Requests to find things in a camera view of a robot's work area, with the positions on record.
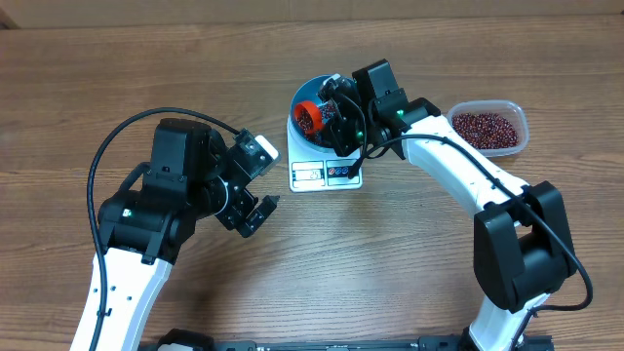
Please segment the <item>red measuring scoop blue handle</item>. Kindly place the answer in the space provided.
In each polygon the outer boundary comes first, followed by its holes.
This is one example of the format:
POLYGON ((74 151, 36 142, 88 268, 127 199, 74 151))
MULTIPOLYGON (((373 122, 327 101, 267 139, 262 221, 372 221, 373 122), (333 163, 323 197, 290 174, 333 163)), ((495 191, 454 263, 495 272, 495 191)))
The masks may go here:
POLYGON ((324 127, 320 107, 310 100, 302 101, 294 107, 293 118, 305 135, 316 134, 324 127))

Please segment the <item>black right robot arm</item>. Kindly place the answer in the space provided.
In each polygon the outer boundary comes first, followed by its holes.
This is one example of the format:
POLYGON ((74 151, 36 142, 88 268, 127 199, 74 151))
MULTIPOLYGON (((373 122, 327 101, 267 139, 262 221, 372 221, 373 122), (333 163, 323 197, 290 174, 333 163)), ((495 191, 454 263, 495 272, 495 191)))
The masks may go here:
POLYGON ((317 96, 333 108, 315 117, 337 155, 365 160, 393 150, 438 181, 473 218, 473 267, 485 298, 458 342, 460 350, 534 350, 525 330, 565 280, 584 271, 576 257, 560 191, 530 185, 493 164, 464 140, 424 97, 409 99, 385 59, 344 77, 334 74, 317 96))

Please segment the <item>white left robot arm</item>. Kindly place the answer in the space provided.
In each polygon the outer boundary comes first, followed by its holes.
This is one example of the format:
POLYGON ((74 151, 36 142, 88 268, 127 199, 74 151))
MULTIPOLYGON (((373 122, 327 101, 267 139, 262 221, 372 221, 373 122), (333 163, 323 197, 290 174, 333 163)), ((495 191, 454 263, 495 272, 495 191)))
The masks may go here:
POLYGON ((278 197, 247 188, 280 160, 264 137, 241 130, 232 145, 211 126, 165 118, 151 158, 138 164, 97 213, 99 247, 74 350, 137 350, 151 308, 199 220, 213 216, 248 238, 278 197))

